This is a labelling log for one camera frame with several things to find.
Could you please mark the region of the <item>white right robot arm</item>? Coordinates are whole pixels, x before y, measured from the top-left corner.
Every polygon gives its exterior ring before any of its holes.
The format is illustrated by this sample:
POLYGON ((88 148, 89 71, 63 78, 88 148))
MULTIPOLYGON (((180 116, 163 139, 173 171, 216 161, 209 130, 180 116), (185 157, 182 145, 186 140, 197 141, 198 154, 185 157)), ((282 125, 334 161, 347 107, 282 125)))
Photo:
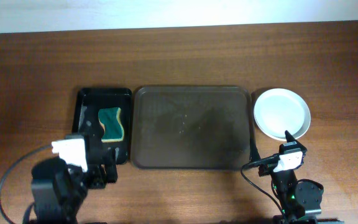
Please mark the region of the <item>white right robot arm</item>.
POLYGON ((324 187, 310 179, 297 179, 295 171, 304 163, 307 148, 285 131, 286 143, 279 146, 276 154, 242 166, 242 170, 258 168, 259 176, 271 177, 273 194, 261 192, 273 200, 280 214, 273 217, 274 223, 317 223, 321 214, 324 187))

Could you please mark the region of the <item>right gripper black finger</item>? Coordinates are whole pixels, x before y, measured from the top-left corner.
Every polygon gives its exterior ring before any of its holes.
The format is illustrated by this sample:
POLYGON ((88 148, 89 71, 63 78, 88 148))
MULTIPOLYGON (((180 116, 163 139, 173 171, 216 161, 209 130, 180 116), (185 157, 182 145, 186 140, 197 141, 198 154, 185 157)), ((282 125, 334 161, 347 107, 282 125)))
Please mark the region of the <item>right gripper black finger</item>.
POLYGON ((287 143, 291 143, 291 142, 296 143, 296 139, 287 130, 285 131, 285 138, 286 138, 287 143))
POLYGON ((250 163, 261 160, 254 138, 250 138, 250 163))

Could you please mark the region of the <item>pale green plate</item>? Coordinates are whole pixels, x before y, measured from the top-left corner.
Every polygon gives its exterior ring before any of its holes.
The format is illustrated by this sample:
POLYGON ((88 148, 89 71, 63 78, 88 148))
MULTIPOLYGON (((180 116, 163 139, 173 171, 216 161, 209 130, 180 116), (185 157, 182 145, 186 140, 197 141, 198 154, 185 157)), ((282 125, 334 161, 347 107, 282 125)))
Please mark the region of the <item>pale green plate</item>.
POLYGON ((257 97, 254 120, 265 135, 285 141, 286 132, 295 139, 306 134, 311 126, 311 112, 306 101, 297 93, 284 88, 272 88, 257 97))

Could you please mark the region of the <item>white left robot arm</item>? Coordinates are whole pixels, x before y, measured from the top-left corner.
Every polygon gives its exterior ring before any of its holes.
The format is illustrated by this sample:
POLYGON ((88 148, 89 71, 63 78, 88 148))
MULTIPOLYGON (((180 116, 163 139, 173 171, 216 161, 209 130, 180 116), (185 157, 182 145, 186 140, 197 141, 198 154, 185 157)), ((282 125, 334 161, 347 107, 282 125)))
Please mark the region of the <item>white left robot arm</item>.
POLYGON ((116 166, 126 154, 118 142, 79 133, 53 141, 51 146, 56 156, 32 168, 34 201, 23 223, 77 223, 88 191, 116 183, 116 166))

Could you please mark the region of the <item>green and yellow sponge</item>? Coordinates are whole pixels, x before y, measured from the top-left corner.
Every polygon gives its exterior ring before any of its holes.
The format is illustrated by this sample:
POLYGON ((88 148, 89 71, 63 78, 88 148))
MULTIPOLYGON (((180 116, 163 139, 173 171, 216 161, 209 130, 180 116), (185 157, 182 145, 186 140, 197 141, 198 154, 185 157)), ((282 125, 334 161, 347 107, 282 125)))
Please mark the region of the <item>green and yellow sponge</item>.
POLYGON ((121 109, 119 107, 100 109, 98 120, 104 131, 101 138, 103 143, 124 140, 124 127, 121 122, 121 109))

